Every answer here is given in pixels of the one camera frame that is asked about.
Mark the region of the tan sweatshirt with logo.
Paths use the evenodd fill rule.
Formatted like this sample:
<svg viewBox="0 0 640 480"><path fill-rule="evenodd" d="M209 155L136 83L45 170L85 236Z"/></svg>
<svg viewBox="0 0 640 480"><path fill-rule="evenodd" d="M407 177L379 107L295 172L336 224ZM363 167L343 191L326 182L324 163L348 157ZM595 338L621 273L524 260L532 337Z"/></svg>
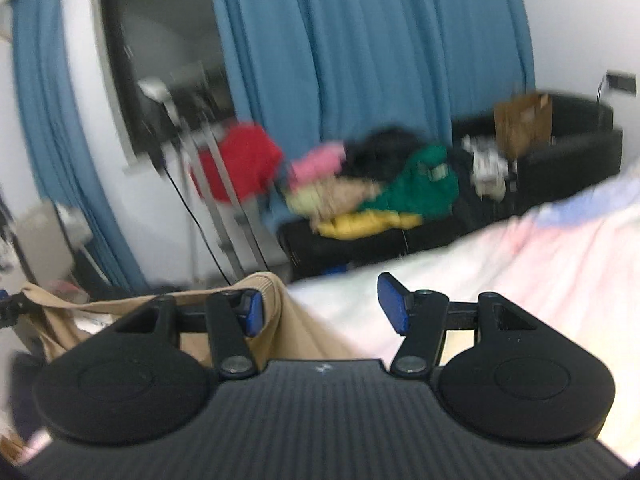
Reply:
<svg viewBox="0 0 640 480"><path fill-rule="evenodd" d="M270 360L335 361L360 357L358 349L347 339L310 315L276 274L254 273L226 289L231 292L242 288L258 290L264 300L266 324L256 337L247 341L259 368ZM32 283L24 284L22 293L41 310L29 315L28 320L38 334L49 362L91 337L76 325L75 313L108 314L119 320L152 299L146 295L74 304Z"/></svg>

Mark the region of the yellow garment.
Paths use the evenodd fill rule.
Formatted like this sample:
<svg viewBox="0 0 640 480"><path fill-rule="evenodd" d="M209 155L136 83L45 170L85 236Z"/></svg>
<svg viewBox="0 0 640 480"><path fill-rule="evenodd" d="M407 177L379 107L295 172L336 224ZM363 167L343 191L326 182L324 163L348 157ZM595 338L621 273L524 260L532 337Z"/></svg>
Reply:
<svg viewBox="0 0 640 480"><path fill-rule="evenodd" d="M317 224L319 235L332 240L360 240L381 234L387 230L411 230L420 226L420 214L405 214L390 210L364 210L340 214Z"/></svg>

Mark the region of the green garment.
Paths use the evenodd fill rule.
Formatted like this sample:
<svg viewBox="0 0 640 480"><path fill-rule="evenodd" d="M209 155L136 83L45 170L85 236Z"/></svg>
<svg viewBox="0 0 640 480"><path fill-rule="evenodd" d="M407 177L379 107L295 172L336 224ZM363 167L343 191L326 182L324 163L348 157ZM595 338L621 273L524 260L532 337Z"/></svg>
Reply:
<svg viewBox="0 0 640 480"><path fill-rule="evenodd" d="M363 202L359 211L395 211L442 220L450 216L459 193L448 148L432 144L413 153L398 176L378 196Z"/></svg>

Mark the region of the beige garment on sofa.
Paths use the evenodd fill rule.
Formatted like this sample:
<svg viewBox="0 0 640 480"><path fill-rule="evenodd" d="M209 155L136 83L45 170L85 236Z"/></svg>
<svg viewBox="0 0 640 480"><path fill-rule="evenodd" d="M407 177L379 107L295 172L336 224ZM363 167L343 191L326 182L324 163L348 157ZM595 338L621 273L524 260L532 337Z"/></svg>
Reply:
<svg viewBox="0 0 640 480"><path fill-rule="evenodd" d="M315 180L285 194L292 214L309 220L311 229L341 214L354 212L362 203L382 192L382 185L369 179L330 177Z"/></svg>

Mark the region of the red garment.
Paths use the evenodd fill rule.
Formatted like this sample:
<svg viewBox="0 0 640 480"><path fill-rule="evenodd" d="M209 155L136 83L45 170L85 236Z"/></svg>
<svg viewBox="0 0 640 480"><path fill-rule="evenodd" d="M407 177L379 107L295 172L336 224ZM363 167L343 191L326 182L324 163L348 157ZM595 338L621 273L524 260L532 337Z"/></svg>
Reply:
<svg viewBox="0 0 640 480"><path fill-rule="evenodd" d="M266 194L284 159L264 128L251 122L238 122L230 127L218 148L241 202Z"/></svg>

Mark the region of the black garment on sofa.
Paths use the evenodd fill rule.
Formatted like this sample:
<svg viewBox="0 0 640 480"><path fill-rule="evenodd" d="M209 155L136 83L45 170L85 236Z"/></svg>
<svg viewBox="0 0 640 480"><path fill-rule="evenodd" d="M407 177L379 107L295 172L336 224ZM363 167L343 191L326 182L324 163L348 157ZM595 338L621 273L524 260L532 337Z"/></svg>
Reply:
<svg viewBox="0 0 640 480"><path fill-rule="evenodd" d="M411 130L396 126L378 129L360 141L345 143L345 159L338 175L390 183L409 157L426 146L427 140Z"/></svg>

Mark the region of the pink garment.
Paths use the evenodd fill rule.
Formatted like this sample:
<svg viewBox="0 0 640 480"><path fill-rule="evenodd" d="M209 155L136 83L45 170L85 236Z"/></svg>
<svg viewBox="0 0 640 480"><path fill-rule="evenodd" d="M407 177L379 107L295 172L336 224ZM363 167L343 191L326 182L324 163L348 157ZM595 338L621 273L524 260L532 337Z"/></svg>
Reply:
<svg viewBox="0 0 640 480"><path fill-rule="evenodd" d="M346 157L342 142L323 143L288 166L288 185L291 188L337 174Z"/></svg>

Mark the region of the blue curtain left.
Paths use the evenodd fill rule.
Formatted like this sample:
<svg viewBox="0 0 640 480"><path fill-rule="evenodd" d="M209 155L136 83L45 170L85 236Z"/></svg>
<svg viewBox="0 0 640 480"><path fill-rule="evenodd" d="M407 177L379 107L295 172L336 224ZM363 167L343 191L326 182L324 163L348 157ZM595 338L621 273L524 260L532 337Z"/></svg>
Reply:
<svg viewBox="0 0 640 480"><path fill-rule="evenodd" d="M108 281L138 292L146 281L92 161L70 79L62 0L12 0L18 109L41 197L79 209L92 233L89 254Z"/></svg>

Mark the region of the blue curtain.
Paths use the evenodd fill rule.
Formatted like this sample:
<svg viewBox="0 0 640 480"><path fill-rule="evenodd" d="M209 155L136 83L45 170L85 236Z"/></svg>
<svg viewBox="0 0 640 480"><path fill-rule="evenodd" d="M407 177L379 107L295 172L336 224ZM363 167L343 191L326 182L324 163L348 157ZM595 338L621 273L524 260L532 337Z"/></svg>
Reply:
<svg viewBox="0 0 640 480"><path fill-rule="evenodd" d="M79 209L92 233L89 254L108 281L138 292L146 281L92 161L70 79L62 0L12 0L18 109L41 197Z"/></svg>
<svg viewBox="0 0 640 480"><path fill-rule="evenodd" d="M459 117L534 88L523 0L213 0L236 114L287 158Z"/></svg>

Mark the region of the brown paper bag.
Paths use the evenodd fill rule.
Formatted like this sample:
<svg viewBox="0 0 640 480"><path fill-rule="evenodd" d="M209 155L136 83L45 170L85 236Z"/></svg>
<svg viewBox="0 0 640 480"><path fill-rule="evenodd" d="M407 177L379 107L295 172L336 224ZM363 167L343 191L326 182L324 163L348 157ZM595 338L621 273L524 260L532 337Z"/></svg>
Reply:
<svg viewBox="0 0 640 480"><path fill-rule="evenodd" d="M513 162L534 148L549 145L553 102L549 93L529 92L494 106L499 151Z"/></svg>

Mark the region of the black sofa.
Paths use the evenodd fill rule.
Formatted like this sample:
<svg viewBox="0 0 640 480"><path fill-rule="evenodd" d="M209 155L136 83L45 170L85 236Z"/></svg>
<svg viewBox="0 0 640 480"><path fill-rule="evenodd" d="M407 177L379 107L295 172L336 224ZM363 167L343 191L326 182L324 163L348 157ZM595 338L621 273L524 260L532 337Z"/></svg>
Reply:
<svg viewBox="0 0 640 480"><path fill-rule="evenodd" d="M410 255L451 244L488 224L520 216L537 205L570 197L620 172L623 130L608 105L586 96L552 93L551 143L514 162L506 198L462 195L454 215L411 230L391 229L359 240L314 234L309 223L281 224L277 240L290 260L295 281Z"/></svg>

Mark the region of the dark window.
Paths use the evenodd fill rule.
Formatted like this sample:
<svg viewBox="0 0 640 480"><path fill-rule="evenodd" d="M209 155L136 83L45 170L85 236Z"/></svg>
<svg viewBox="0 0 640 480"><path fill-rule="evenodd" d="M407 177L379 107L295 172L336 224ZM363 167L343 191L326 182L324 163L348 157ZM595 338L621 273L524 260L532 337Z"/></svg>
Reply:
<svg viewBox="0 0 640 480"><path fill-rule="evenodd" d="M134 156L153 145L145 124L151 112L140 84L197 93L218 120L235 115L213 0L100 0L104 34Z"/></svg>

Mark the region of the blue curtain right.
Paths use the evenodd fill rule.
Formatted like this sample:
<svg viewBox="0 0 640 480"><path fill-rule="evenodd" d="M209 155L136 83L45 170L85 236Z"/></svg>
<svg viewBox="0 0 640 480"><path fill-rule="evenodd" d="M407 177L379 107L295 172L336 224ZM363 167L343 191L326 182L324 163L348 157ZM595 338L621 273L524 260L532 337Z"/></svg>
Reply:
<svg viewBox="0 0 640 480"><path fill-rule="evenodd" d="M236 114L287 158L459 117L534 88L523 0L213 0Z"/></svg>

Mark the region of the wall power socket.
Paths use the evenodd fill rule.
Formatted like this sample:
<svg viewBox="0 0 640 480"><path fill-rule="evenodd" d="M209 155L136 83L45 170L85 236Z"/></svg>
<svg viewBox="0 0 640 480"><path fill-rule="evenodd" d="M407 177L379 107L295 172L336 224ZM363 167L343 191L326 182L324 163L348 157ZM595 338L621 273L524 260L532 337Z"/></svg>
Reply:
<svg viewBox="0 0 640 480"><path fill-rule="evenodd" d="M608 70L605 74L606 86L614 91L631 94L637 94L637 77L635 74L614 72Z"/></svg>

